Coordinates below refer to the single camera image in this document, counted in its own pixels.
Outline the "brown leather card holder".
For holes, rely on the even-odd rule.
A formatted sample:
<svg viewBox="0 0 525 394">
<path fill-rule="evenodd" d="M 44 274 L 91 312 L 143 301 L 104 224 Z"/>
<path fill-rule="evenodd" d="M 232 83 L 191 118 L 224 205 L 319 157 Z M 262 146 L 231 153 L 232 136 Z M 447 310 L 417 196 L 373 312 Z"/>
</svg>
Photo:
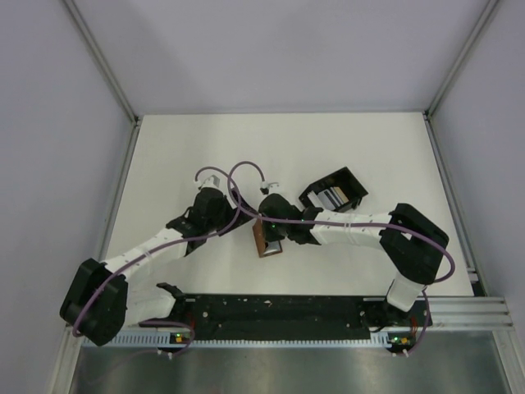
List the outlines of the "brown leather card holder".
<svg viewBox="0 0 525 394">
<path fill-rule="evenodd" d="M 283 252 L 281 243 L 279 241 L 267 241 L 263 233 L 263 225 L 260 220 L 257 220 L 253 227 L 253 238 L 255 246 L 260 259 L 270 257 Z"/>
</svg>

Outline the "black card rack box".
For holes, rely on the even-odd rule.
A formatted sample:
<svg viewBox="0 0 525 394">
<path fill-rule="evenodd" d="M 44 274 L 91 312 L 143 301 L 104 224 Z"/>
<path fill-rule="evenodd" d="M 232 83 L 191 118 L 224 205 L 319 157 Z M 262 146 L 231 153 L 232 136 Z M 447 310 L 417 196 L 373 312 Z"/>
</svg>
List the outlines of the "black card rack box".
<svg viewBox="0 0 525 394">
<path fill-rule="evenodd" d="M 324 208 L 337 213 L 356 209 L 368 191 L 347 168 L 330 173 L 311 183 L 299 195 L 299 202 L 305 207 Z"/>
</svg>

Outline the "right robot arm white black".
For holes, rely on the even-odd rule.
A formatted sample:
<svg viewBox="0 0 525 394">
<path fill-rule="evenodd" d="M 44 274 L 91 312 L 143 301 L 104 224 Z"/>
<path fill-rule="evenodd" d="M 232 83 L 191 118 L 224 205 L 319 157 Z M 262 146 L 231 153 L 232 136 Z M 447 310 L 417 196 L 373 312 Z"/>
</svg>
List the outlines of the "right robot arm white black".
<svg viewBox="0 0 525 394">
<path fill-rule="evenodd" d="M 410 204 L 381 214 L 340 213 L 315 206 L 303 210 L 272 193 L 258 207 L 267 241 L 299 245 L 347 244 L 386 253 L 397 273 L 383 304 L 385 319 L 400 325 L 413 314 L 419 294 L 432 283 L 449 236 Z"/>
</svg>

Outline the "credit cards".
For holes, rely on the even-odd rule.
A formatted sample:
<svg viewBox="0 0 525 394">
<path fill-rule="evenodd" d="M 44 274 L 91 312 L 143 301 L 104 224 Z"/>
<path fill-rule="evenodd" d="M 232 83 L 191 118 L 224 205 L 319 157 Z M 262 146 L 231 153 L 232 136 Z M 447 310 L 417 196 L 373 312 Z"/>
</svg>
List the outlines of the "credit cards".
<svg viewBox="0 0 525 394">
<path fill-rule="evenodd" d="M 319 192 L 311 191 L 308 198 L 315 206 L 336 211 L 349 203 L 349 198 L 340 187 L 329 187 Z"/>
</svg>

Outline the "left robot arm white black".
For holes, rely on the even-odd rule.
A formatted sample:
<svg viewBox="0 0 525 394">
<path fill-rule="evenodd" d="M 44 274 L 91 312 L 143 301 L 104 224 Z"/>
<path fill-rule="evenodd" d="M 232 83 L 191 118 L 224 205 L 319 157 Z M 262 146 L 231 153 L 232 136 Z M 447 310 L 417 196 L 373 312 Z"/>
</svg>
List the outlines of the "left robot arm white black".
<svg viewBox="0 0 525 394">
<path fill-rule="evenodd" d="M 222 236 L 256 215 L 239 195 L 229 199 L 215 186 L 202 187 L 192 206 L 160 232 L 111 259 L 85 260 L 60 308 L 75 337 L 104 346 L 124 327 L 150 319 L 174 326 L 186 314 L 181 292 L 160 278 L 169 263 L 183 259 L 208 238 Z"/>
</svg>

